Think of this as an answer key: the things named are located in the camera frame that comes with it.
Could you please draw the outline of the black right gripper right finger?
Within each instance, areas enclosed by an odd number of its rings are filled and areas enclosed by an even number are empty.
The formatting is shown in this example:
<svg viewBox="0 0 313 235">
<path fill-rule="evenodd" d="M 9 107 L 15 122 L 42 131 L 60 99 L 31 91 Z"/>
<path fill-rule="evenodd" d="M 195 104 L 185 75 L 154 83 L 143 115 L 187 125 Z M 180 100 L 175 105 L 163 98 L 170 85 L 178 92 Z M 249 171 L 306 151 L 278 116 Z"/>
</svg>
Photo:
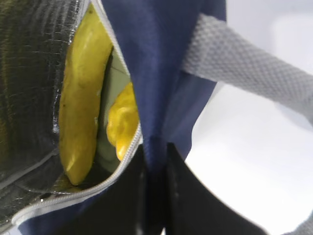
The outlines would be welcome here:
<svg viewBox="0 0 313 235">
<path fill-rule="evenodd" d="M 167 145 L 168 235 L 264 235 L 214 196 L 191 172 L 174 144 Z"/>
</svg>

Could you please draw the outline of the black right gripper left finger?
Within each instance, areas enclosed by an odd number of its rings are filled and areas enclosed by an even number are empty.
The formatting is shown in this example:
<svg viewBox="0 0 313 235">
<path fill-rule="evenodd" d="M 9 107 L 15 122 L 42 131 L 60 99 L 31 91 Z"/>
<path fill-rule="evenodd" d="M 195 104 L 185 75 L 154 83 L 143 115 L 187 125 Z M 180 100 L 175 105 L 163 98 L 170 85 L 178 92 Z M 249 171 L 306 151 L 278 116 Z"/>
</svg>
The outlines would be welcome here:
<svg viewBox="0 0 313 235">
<path fill-rule="evenodd" d="M 56 234 L 144 235 L 146 183 L 144 151 L 139 146 L 117 181 Z"/>
</svg>

